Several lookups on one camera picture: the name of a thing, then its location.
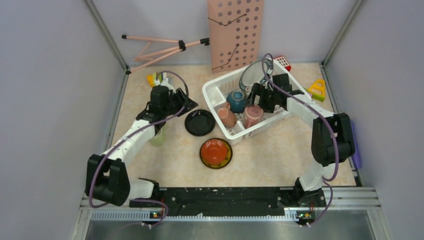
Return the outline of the white plastic dish rack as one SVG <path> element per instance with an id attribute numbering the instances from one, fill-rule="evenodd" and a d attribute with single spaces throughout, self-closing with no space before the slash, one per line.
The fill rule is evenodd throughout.
<path id="1" fill-rule="evenodd" d="M 203 85 L 206 104 L 231 145 L 292 116 L 293 113 L 287 110 L 287 96 L 274 85 L 304 102 L 312 101 L 311 96 L 277 59 L 256 60 Z M 220 121 L 219 110 L 224 107 L 229 107 L 235 114 L 234 126 L 226 126 Z"/>

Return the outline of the white plate green rim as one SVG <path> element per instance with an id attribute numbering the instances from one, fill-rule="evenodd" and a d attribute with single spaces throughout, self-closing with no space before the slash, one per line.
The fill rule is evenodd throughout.
<path id="1" fill-rule="evenodd" d="M 273 61 L 269 58 L 265 60 L 258 59 L 253 61 L 246 69 L 242 72 L 239 78 L 239 88 L 243 92 L 250 92 L 255 83 L 264 85 L 267 82 L 265 74 L 270 78 L 270 75 L 274 71 Z"/>

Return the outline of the black small plate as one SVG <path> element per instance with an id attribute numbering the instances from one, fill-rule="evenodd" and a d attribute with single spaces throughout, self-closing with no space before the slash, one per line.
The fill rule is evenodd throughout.
<path id="1" fill-rule="evenodd" d="M 213 131 L 216 120 L 212 113 L 205 109 L 193 110 L 187 114 L 184 127 L 193 136 L 205 136 Z"/>

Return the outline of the pink glass mug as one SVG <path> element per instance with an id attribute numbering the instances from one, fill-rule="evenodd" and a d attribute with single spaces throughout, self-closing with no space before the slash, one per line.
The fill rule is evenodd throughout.
<path id="1" fill-rule="evenodd" d="M 245 129 L 248 129 L 256 124 L 262 119 L 264 111 L 258 105 L 248 106 L 244 109 L 243 112 L 243 126 Z"/>

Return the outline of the orange dotted mug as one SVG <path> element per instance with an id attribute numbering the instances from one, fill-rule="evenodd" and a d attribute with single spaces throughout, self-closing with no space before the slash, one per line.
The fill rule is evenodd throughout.
<path id="1" fill-rule="evenodd" d="M 223 107 L 219 108 L 217 111 L 219 119 L 226 128 L 233 128 L 237 123 L 237 117 L 230 108 L 230 103 L 225 102 Z"/>

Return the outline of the light green mug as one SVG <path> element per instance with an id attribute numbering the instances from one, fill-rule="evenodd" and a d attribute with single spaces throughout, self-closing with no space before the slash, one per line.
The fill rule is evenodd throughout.
<path id="1" fill-rule="evenodd" d="M 149 140 L 153 146 L 162 146 L 166 140 L 165 127 L 161 128 L 160 131 Z"/>

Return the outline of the red bowl yellow rim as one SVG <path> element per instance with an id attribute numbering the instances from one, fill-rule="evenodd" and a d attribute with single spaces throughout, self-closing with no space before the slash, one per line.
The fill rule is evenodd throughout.
<path id="1" fill-rule="evenodd" d="M 210 138 L 199 149 L 200 161 L 210 169 L 222 169 L 233 159 L 232 146 L 222 138 Z"/>

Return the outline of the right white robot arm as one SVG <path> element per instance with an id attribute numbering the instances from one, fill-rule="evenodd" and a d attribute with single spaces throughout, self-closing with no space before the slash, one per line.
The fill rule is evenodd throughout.
<path id="1" fill-rule="evenodd" d="M 339 164 L 355 153 L 350 117 L 346 113 L 325 110 L 305 91 L 293 89 L 287 73 L 265 74 L 261 82 L 249 87 L 245 105 L 258 106 L 266 113 L 273 113 L 275 106 L 279 106 L 301 118 L 312 129 L 313 160 L 296 179 L 288 196 L 290 203 L 307 206 L 318 199 L 322 185 L 335 180 Z"/>

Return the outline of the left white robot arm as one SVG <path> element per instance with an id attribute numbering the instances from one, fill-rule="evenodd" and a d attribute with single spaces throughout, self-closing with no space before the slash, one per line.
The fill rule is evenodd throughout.
<path id="1" fill-rule="evenodd" d="M 127 165 L 167 121 L 198 107 L 187 90 L 187 87 L 175 89 L 167 81 L 154 86 L 145 109 L 136 116 L 128 131 L 110 149 L 90 156 L 85 194 L 91 207 L 96 208 L 94 200 L 115 206 L 133 199 L 141 199 L 149 207 L 160 202 L 161 194 L 155 190 L 155 182 L 145 178 L 130 181 Z"/>

